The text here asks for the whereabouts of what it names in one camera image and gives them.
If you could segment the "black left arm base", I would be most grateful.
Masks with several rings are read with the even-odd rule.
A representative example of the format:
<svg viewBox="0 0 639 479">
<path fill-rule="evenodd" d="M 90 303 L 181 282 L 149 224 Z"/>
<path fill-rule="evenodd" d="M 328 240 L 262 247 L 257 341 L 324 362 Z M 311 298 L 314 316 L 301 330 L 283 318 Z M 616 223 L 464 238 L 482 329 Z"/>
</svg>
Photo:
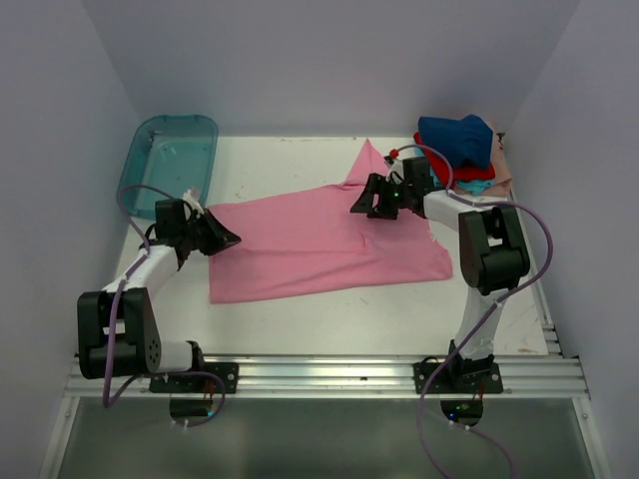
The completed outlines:
<svg viewBox="0 0 639 479">
<path fill-rule="evenodd" d="M 149 391 L 160 394 L 235 394 L 240 378 L 236 362 L 206 362 L 199 372 L 165 373 L 150 380 Z"/>
</svg>

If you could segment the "pink t-shirt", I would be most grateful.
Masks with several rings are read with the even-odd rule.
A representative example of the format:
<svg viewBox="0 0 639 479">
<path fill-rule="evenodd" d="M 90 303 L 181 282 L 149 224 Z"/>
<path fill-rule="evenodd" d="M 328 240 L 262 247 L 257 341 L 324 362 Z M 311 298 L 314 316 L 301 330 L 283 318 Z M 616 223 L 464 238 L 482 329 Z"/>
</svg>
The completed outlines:
<svg viewBox="0 0 639 479">
<path fill-rule="evenodd" d="M 361 286 L 447 280 L 448 251 L 428 221 L 401 212 L 394 221 L 350 208 L 367 177 L 385 164 L 364 142 L 339 184 L 211 208 L 241 242 L 210 259 L 209 299 L 238 303 Z"/>
</svg>

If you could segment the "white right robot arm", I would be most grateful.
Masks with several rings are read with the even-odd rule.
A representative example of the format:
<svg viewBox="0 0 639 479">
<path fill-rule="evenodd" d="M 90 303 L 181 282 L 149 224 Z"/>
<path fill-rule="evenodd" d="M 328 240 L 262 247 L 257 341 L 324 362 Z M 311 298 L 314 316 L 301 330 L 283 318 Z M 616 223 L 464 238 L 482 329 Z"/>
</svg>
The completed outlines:
<svg viewBox="0 0 639 479">
<path fill-rule="evenodd" d="M 437 188 L 426 177 L 426 160 L 391 164 L 387 175 L 368 175 L 350 211 L 370 219 L 396 220 L 401 210 L 440 223 L 458 234 L 459 265 L 468 286 L 460 328 L 449 358 L 432 378 L 467 391 L 488 375 L 503 296 L 519 287 L 530 259 L 516 208 L 506 202 L 480 204 Z"/>
</svg>

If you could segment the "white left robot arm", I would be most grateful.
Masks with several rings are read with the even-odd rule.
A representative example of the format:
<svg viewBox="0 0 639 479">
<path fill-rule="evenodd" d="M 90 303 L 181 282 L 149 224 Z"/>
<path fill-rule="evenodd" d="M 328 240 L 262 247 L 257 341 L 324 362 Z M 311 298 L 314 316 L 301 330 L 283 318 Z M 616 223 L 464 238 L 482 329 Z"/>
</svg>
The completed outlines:
<svg viewBox="0 0 639 479">
<path fill-rule="evenodd" d="M 77 301 L 78 357 L 87 379 L 172 373 L 185 391 L 208 378 L 203 353 L 192 339 L 163 339 L 153 299 L 190 254 L 212 256 L 241 237 L 213 214 L 183 199 L 157 201 L 155 223 L 143 234 L 134 262 L 100 290 Z"/>
</svg>

